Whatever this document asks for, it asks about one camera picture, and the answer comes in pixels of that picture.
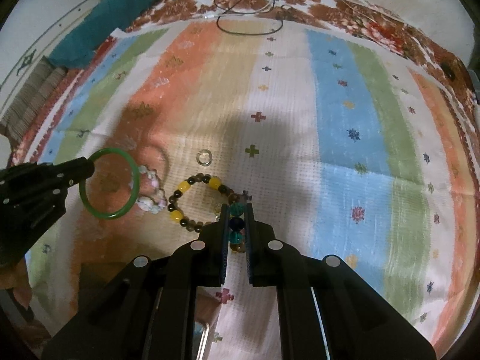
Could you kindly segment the silver metal tin box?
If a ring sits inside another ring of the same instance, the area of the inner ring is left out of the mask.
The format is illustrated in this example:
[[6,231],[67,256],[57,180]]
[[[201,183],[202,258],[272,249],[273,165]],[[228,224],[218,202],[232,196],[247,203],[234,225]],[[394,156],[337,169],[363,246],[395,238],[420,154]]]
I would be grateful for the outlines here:
[[193,343],[192,343],[192,359],[202,360],[208,344],[208,336],[210,333],[210,325],[208,322],[195,320],[193,325]]

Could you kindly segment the teal blanket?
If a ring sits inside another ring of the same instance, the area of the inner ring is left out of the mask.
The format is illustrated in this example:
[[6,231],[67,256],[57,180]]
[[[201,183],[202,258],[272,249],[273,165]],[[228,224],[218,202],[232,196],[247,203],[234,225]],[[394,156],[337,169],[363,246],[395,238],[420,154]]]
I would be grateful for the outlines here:
[[55,67],[86,68],[116,29],[126,30],[156,0],[102,0],[49,54]]

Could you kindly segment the white headboard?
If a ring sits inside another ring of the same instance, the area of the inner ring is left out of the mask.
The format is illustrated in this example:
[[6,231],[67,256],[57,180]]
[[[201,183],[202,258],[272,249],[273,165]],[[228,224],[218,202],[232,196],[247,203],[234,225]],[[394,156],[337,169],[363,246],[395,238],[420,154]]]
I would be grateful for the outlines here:
[[1,116],[13,102],[35,66],[47,57],[65,36],[77,27],[102,0],[83,0],[37,37],[1,82]]

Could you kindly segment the brown striped pillow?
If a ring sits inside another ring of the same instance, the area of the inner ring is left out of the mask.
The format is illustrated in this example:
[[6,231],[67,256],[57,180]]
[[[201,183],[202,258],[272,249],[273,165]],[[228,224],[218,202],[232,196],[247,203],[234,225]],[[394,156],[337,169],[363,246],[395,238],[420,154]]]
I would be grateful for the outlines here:
[[32,70],[1,118],[1,135],[8,139],[11,148],[21,143],[41,108],[67,73],[66,67],[55,67],[46,57]]

